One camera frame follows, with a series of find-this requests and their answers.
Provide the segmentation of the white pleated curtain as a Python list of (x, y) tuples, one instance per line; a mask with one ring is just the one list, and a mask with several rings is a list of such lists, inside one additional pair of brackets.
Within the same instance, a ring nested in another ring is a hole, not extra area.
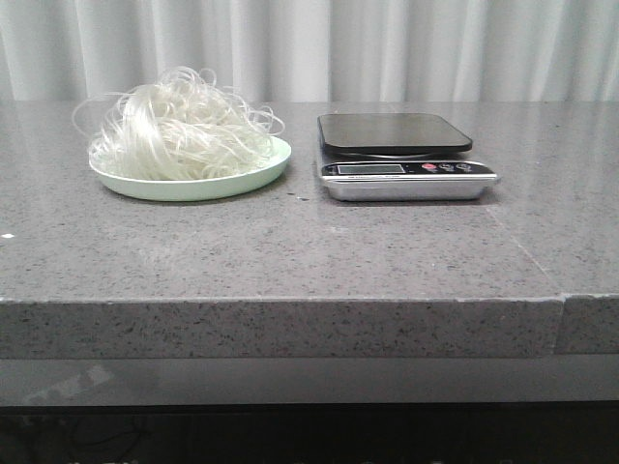
[(5, 1), (3, 101), (188, 66), (278, 102), (614, 102), (614, 1)]

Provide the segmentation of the white vermicelli noodle bundle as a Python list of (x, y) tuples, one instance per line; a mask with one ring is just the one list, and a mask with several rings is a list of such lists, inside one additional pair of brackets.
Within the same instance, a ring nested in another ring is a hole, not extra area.
[(113, 101), (91, 135), (88, 159), (115, 176), (146, 181), (197, 181), (265, 167), (283, 120), (253, 107), (216, 74), (179, 66), (153, 83), (109, 92)]

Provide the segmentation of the silver black kitchen scale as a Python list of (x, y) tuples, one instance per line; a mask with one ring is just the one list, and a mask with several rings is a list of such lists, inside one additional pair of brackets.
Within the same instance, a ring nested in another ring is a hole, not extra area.
[(462, 157), (472, 139), (438, 115), (324, 114), (317, 126), (318, 177), (340, 201), (472, 200), (498, 181)]

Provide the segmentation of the light green round plate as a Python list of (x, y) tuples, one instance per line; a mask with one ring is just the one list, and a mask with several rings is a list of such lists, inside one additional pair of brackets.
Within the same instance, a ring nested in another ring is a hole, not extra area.
[(89, 162), (99, 180), (108, 189), (122, 195), (160, 202), (193, 202), (226, 198), (263, 188), (284, 171), (291, 156), (291, 146), (271, 137), (270, 163), (261, 169), (235, 176), (190, 181), (154, 181), (119, 177), (105, 173)]

